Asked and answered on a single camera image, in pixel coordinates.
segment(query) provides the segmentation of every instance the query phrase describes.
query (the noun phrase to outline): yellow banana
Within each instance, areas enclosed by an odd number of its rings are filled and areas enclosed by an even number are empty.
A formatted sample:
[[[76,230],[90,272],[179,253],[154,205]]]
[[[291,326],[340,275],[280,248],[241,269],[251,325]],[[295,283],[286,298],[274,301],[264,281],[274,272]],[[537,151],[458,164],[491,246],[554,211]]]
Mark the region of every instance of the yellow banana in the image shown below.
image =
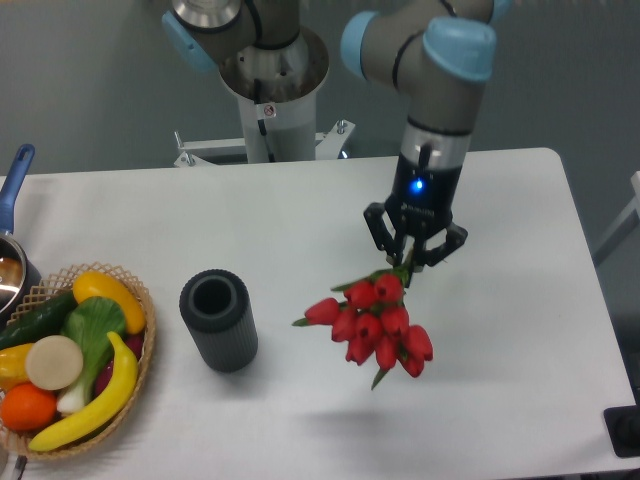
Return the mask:
[[[111,420],[133,394],[138,361],[115,332],[107,333],[113,350],[113,376],[107,388],[79,412],[45,428],[29,443],[34,452],[48,452],[90,434]]]

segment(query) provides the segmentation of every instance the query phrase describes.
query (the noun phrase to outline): orange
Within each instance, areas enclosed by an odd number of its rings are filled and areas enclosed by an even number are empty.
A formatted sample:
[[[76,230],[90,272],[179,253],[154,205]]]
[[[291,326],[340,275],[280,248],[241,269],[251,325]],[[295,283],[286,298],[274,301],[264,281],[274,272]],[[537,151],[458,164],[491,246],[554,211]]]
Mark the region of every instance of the orange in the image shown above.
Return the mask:
[[[31,383],[13,387],[0,405],[2,423],[16,432],[38,430],[51,423],[56,414],[56,396]]]

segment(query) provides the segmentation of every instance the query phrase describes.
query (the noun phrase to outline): cucumber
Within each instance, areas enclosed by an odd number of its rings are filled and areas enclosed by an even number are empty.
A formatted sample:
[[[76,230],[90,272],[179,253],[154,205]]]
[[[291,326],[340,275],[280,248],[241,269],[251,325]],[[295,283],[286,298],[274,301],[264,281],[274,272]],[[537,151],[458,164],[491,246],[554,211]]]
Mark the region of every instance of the cucumber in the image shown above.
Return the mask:
[[[0,350],[59,334],[64,319],[77,306],[72,291],[50,298],[0,332]]]

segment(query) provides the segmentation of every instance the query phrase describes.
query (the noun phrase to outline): wicker basket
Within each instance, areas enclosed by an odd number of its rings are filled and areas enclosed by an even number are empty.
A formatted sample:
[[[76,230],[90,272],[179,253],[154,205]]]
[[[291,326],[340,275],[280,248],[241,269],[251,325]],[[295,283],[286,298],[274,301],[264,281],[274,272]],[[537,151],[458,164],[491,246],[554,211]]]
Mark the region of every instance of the wicker basket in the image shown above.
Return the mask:
[[[25,312],[33,310],[40,303],[60,292],[70,290],[76,277],[88,270],[97,270],[120,280],[128,290],[133,293],[142,306],[147,325],[145,328],[142,357],[139,361],[138,381],[133,391],[133,395],[125,407],[120,411],[120,413],[113,417],[111,422],[108,423],[106,428],[104,428],[104,430],[102,430],[98,435],[84,442],[74,442],[51,452],[40,453],[29,450],[27,445],[29,444],[32,436],[20,435],[13,432],[2,425],[0,421],[0,443],[2,446],[18,455],[24,455],[30,460],[58,460],[61,458],[68,458],[79,453],[86,452],[90,448],[102,442],[105,438],[111,435],[118,426],[120,426],[124,418],[127,416],[129,410],[131,410],[140,395],[140,390],[144,385],[144,381],[147,376],[156,336],[156,320],[153,303],[149,296],[149,291],[144,287],[142,282],[122,267],[112,267],[111,265],[103,265],[100,263],[93,263],[91,265],[73,265],[69,268],[60,270],[57,274],[49,275],[49,278],[46,280],[43,279],[40,282],[40,285],[31,288],[31,292],[24,297],[22,303],[18,306],[13,315],[11,315],[11,320],[9,320],[9,322],[20,321],[20,317]]]

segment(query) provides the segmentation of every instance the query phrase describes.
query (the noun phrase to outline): black cup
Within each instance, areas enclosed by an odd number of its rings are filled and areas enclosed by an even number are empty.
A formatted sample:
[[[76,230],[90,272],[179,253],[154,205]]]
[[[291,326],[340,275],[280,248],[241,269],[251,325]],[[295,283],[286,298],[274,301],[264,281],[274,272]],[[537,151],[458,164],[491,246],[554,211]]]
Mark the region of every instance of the black cup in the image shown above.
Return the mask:
[[[201,272],[182,289],[180,314],[200,355],[214,370],[234,372],[258,351],[247,287],[226,270]]]

